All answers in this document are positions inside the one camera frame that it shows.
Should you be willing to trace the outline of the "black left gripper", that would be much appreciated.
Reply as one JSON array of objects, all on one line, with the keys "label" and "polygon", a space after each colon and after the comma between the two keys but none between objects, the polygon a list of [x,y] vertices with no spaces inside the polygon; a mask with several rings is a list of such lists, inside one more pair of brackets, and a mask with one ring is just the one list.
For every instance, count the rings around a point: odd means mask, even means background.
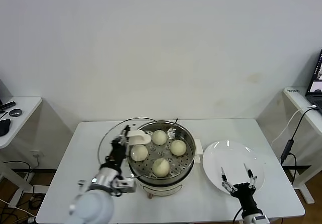
[{"label": "black left gripper", "polygon": [[115,138],[111,142],[112,150],[108,156],[105,157],[105,162],[102,164],[102,168],[109,168],[113,170],[121,170],[121,164],[126,158],[126,144],[128,140],[128,133],[130,126],[126,125],[119,137]]}]

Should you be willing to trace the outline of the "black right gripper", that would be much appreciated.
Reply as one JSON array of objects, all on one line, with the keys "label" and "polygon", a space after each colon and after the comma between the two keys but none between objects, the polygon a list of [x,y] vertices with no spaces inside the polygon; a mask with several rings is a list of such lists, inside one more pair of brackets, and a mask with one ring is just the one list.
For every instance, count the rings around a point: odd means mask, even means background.
[{"label": "black right gripper", "polygon": [[253,199],[253,194],[257,189],[256,182],[258,177],[253,174],[252,170],[246,164],[244,164],[244,168],[249,177],[249,182],[232,185],[228,182],[224,169],[221,167],[221,185],[232,197],[239,200],[242,214],[262,214],[263,212],[257,208],[257,204]]}]

